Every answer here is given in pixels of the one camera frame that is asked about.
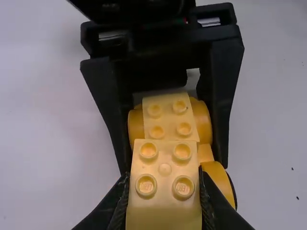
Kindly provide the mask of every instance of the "black plastic holder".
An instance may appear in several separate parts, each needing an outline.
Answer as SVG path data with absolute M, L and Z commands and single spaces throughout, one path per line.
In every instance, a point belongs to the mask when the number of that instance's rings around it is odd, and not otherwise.
M 198 20 L 219 18 L 220 25 L 202 27 Z M 133 93 L 183 87 L 187 69 L 199 68 L 197 97 L 209 109 L 213 155 L 227 168 L 229 117 L 244 53 L 231 3 L 192 9 L 187 23 L 119 31 L 94 22 L 81 25 L 81 43 L 91 58 L 81 72 L 109 130 L 121 174 L 131 168 L 127 119 Z

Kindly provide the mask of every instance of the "yellow lego brick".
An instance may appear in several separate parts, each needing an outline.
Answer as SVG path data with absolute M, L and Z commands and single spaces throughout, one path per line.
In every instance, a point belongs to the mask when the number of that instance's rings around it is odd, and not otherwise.
M 228 175 L 224 167 L 220 164 L 220 162 L 217 161 L 202 162 L 201 167 L 204 172 L 208 173 L 213 182 L 216 184 L 216 186 L 220 189 L 225 198 L 228 200 L 230 205 L 233 208 L 236 208 L 235 196 L 232 191 Z
M 142 109 L 145 139 L 200 141 L 186 92 L 145 97 Z
M 126 230 L 201 230 L 197 143 L 137 139 Z
M 198 146 L 198 162 L 210 162 L 214 161 L 213 153 L 210 144 L 203 144 Z

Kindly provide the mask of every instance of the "white background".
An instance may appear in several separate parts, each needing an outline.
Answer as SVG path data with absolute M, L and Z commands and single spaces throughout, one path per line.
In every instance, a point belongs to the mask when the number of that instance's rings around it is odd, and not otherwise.
M 233 3 L 246 48 L 230 119 L 238 211 L 259 230 L 304 229 L 307 2 Z M 79 71 L 84 21 L 65 0 L 0 2 L 1 230 L 69 230 L 119 178 Z

